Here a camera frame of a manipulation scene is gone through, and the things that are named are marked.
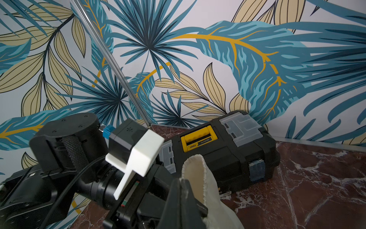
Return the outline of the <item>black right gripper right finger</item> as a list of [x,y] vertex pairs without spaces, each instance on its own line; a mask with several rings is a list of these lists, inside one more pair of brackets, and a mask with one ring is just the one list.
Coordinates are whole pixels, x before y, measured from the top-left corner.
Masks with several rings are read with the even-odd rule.
[[182,229],[206,228],[187,179],[181,179],[181,226]]

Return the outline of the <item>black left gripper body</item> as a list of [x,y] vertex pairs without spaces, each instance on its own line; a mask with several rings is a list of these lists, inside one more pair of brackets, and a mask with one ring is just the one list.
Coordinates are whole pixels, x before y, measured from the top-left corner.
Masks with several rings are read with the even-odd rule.
[[[123,175],[102,163],[95,181],[85,185],[85,196],[109,211],[104,228],[160,229],[160,219],[175,177],[165,167],[154,164],[145,177],[134,175],[127,190],[116,200],[113,194]],[[197,199],[196,203],[203,220],[208,208]]]

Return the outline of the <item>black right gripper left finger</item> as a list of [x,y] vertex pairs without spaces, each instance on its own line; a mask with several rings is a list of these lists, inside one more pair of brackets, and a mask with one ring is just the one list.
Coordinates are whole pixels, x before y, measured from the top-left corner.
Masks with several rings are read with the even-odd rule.
[[181,182],[175,178],[169,190],[160,219],[160,229],[181,229]]

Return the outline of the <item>cream cloth drawstring bag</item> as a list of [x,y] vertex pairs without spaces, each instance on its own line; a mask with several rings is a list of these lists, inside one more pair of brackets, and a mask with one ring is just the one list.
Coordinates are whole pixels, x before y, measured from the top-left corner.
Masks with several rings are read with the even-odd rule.
[[240,219],[225,205],[217,182],[202,155],[189,157],[183,164],[181,178],[190,182],[194,197],[208,208],[203,222],[208,229],[242,229]]

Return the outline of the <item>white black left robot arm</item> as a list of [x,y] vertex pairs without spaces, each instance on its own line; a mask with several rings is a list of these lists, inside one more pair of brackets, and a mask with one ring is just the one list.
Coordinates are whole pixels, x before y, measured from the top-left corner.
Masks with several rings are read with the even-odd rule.
[[80,113],[47,123],[30,140],[38,164],[1,183],[1,228],[45,229],[78,193],[108,211],[106,229],[204,229],[208,208],[157,161],[163,143],[132,119],[103,126]]

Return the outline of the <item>black plastic toolbox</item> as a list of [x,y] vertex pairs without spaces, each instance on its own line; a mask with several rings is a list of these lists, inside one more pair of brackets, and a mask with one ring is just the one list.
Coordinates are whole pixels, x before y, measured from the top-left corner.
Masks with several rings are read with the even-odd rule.
[[234,111],[166,140],[158,160],[173,176],[191,156],[203,156],[221,196],[272,178],[280,154],[268,131],[247,112]]

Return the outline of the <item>aluminium frame post left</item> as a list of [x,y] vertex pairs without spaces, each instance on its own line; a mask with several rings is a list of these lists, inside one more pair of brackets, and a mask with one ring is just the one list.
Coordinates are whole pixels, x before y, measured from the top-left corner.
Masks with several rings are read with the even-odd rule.
[[141,106],[138,98],[133,93],[132,88],[129,86],[129,83],[122,73],[121,69],[119,68],[116,60],[114,59],[112,53],[110,52],[108,46],[105,44],[104,39],[99,34],[99,31],[97,30],[97,27],[93,24],[91,17],[88,15],[86,8],[84,7],[84,4],[81,1],[77,0],[71,0],[71,6],[76,11],[76,14],[80,17],[83,25],[85,26],[86,30],[90,34],[91,38],[94,40],[97,47],[100,49],[103,57],[105,58],[106,62],[108,63],[111,70],[116,74],[116,77],[118,78],[119,82],[123,86],[123,88],[126,90],[126,93],[130,97],[132,103],[135,105],[135,108],[137,112],[140,114],[142,120],[146,123],[147,128],[150,128],[152,125],[152,122],[150,118],[148,117],[146,111]]

